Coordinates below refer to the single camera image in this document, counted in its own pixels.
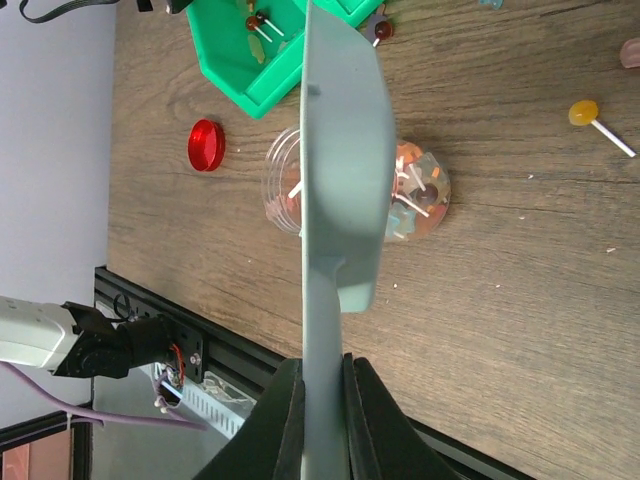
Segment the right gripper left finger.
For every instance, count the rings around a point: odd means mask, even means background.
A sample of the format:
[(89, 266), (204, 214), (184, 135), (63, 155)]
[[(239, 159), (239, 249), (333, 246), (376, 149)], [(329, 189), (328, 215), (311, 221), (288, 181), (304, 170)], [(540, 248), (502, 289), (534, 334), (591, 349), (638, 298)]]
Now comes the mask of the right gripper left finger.
[(302, 361), (287, 359), (238, 433), (195, 479), (299, 479), (304, 417)]

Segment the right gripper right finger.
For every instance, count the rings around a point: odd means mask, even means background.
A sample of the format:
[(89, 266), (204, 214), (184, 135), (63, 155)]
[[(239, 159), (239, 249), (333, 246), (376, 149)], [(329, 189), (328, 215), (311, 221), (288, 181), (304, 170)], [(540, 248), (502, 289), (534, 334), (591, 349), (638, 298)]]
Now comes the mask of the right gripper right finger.
[(432, 448), (402, 412), (371, 363), (343, 357), (350, 479), (498, 479), (485, 457), (438, 441)]

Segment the clear plastic cup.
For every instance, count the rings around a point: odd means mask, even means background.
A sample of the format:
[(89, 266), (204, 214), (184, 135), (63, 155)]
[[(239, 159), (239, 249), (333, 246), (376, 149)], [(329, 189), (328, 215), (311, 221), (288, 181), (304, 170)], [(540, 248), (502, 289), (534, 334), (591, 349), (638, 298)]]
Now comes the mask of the clear plastic cup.
[[(267, 151), (261, 179), (266, 218), (293, 235), (301, 228), (299, 142), (297, 127), (281, 132)], [(425, 237), (446, 215), (450, 199), (450, 177), (434, 155), (416, 143), (398, 140), (385, 241)]]

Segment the light blue slotted scoop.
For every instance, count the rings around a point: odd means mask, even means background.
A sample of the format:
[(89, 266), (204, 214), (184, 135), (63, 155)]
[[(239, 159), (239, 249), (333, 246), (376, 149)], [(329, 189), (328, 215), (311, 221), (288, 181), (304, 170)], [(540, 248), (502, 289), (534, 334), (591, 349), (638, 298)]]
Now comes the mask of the light blue slotted scoop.
[(350, 475), (342, 317), (372, 304), (396, 157), (377, 52), (355, 28), (307, 7), (300, 106), (305, 479)]

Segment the red round lid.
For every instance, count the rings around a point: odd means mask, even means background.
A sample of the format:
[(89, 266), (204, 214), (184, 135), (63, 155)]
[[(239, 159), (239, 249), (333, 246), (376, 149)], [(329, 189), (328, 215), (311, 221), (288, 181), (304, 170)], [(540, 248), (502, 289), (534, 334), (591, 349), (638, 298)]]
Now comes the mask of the red round lid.
[(203, 118), (194, 124), (187, 143), (187, 153), (196, 171), (216, 170), (223, 161), (225, 150), (226, 137), (219, 123)]

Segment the green candy bin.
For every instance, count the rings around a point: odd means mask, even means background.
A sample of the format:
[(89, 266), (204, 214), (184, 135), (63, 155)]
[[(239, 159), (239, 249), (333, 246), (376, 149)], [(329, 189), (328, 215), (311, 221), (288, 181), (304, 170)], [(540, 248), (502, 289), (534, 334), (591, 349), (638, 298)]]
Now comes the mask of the green candy bin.
[(254, 5), (269, 20), (257, 32), (245, 1), (194, 1), (186, 13), (202, 74), (259, 119), (301, 81), (306, 17), (301, 1)]

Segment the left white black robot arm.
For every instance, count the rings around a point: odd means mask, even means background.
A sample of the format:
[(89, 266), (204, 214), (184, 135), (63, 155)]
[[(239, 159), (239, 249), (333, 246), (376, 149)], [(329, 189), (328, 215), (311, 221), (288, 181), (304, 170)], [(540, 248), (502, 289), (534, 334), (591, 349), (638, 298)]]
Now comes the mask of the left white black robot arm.
[(159, 317), (115, 322), (94, 307), (1, 298), (1, 361), (71, 378), (121, 379), (170, 358), (174, 341)]

